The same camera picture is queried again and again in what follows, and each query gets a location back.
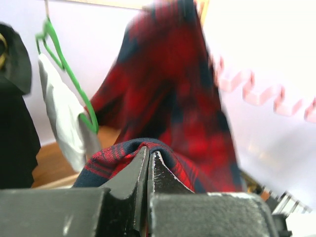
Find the plaid fabric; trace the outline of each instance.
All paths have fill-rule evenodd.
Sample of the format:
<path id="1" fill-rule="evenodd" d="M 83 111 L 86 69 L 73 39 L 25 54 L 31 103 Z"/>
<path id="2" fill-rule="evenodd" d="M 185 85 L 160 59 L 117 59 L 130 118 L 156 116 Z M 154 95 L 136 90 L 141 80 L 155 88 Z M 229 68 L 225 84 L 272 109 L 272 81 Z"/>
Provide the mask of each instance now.
<path id="1" fill-rule="evenodd" d="M 116 145 L 92 157 L 74 187 L 100 186 L 146 145 L 196 193 L 241 191 L 192 0 L 156 7 L 132 22 L 91 103 L 99 124 L 121 133 Z"/>

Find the hanging clothes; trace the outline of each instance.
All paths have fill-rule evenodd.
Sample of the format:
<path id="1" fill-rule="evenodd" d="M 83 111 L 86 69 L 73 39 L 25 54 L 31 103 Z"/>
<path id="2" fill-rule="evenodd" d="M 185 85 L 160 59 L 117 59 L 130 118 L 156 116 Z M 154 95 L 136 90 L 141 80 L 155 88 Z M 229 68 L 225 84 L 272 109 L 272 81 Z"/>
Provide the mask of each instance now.
<path id="1" fill-rule="evenodd" d="M 79 119 L 79 115 L 85 113 L 84 107 L 44 54 L 39 55 L 39 75 L 56 141 L 72 168 L 79 172 L 86 163 L 86 155 L 90 157 L 101 150 L 99 139 Z"/>
<path id="2" fill-rule="evenodd" d="M 22 95 L 31 91 L 32 68 L 17 32 L 0 23 L 5 61 L 0 69 L 0 189 L 30 188 L 40 141 Z"/>
<path id="3" fill-rule="evenodd" d="M 101 185 L 148 146 L 194 192 L 242 190 L 193 0 L 157 6 L 134 20 L 91 104 L 100 125 L 121 133 L 92 157 L 74 187 Z"/>

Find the white wall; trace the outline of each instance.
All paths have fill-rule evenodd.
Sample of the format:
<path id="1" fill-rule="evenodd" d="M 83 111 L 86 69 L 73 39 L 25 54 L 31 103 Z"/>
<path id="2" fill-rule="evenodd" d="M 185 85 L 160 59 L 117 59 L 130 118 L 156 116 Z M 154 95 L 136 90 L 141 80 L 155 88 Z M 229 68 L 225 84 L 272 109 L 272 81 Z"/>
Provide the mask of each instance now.
<path id="1" fill-rule="evenodd" d="M 316 4 L 312 0 L 212 0 L 204 25 L 215 54 L 232 72 L 251 68 L 256 90 L 282 83 L 287 99 L 316 96 Z M 316 208 L 316 123 L 273 112 L 242 99 L 242 86 L 222 91 L 240 166 L 281 194 L 289 191 Z"/>
<path id="2" fill-rule="evenodd" d="M 282 82 L 310 99 L 316 94 L 313 2 L 212 0 L 205 37 L 228 64 L 253 68 L 263 87 Z M 138 11 L 52 0 L 49 10 L 64 55 L 90 97 L 119 52 L 126 24 Z M 0 20 L 20 33 L 30 54 L 33 88 L 25 101 L 41 143 L 47 144 L 54 139 L 42 101 L 35 44 L 44 19 L 43 0 L 10 0 L 0 9 Z M 75 91 L 68 76 L 62 78 Z M 245 103 L 241 86 L 233 93 L 222 92 L 222 99 L 241 167 L 280 194 L 288 190 L 316 208 L 316 124 L 303 120 L 303 110 L 292 118 L 276 115 L 272 100 L 261 107 Z"/>

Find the wooden floor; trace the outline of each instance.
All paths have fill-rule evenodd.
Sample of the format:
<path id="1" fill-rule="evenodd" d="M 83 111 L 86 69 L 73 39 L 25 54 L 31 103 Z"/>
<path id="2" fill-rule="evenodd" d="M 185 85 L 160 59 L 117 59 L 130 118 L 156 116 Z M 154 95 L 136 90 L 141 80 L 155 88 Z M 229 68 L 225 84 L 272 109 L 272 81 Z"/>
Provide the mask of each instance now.
<path id="1" fill-rule="evenodd" d="M 100 128 L 98 133 L 103 148 L 113 145 L 118 135 L 117 130 L 108 127 Z M 33 188 L 76 174 L 56 143 L 42 147 L 37 160 L 39 165 L 33 171 Z"/>

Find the white garment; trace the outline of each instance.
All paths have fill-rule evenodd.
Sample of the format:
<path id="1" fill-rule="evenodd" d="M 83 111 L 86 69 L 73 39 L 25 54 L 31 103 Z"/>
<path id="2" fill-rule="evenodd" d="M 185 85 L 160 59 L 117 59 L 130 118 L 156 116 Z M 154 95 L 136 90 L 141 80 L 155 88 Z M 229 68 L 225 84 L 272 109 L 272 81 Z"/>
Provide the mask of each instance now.
<path id="1" fill-rule="evenodd" d="M 86 155 L 101 150 L 99 139 L 79 119 L 79 115 L 85 113 L 83 106 L 44 54 L 39 55 L 39 74 L 47 116 L 56 141 L 72 168 L 80 172 L 86 163 Z"/>

